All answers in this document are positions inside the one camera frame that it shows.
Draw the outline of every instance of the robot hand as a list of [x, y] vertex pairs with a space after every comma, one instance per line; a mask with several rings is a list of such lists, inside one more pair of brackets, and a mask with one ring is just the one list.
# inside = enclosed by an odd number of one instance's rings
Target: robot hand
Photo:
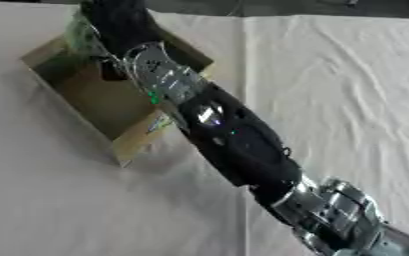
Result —
[[81, 14], [102, 45], [103, 63], [132, 79], [235, 186], [324, 256], [409, 255], [409, 236], [389, 227], [374, 201], [345, 181], [317, 185], [269, 126], [192, 68], [171, 59], [143, 2], [95, 0]]

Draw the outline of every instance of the open box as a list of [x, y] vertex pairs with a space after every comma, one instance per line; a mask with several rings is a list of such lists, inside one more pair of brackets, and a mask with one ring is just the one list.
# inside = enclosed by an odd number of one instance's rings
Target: open box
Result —
[[[173, 59], [204, 72], [212, 60], [173, 34], [159, 28]], [[75, 55], [64, 36], [22, 57], [40, 82], [109, 142], [117, 161], [126, 166], [141, 147], [160, 136], [171, 123], [130, 80], [104, 81], [96, 63]]]

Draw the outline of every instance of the white table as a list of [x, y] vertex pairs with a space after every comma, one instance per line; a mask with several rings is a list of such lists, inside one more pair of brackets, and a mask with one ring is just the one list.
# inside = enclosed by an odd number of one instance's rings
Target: white table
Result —
[[[0, 256], [311, 255], [171, 128], [128, 170], [18, 58], [72, 7], [0, 3]], [[156, 14], [277, 130], [308, 175], [350, 180], [409, 231], [409, 20]]]

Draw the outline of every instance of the black robot arm segment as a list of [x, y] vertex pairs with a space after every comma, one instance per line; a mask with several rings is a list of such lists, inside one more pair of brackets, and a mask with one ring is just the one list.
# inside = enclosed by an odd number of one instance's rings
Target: black robot arm segment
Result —
[[269, 187], [280, 198], [300, 181], [274, 131], [214, 83], [178, 110], [187, 122], [184, 134], [234, 185]]

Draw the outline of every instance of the cable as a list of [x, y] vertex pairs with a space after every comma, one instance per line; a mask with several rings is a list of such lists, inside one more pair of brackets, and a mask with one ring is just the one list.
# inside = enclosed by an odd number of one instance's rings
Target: cable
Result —
[[232, 16], [234, 15], [238, 9], [240, 9], [240, 7], [242, 7], [244, 5], [244, 0], [237, 0], [237, 2], [234, 5], [234, 8], [232, 8], [232, 10], [226, 14], [226, 16]]

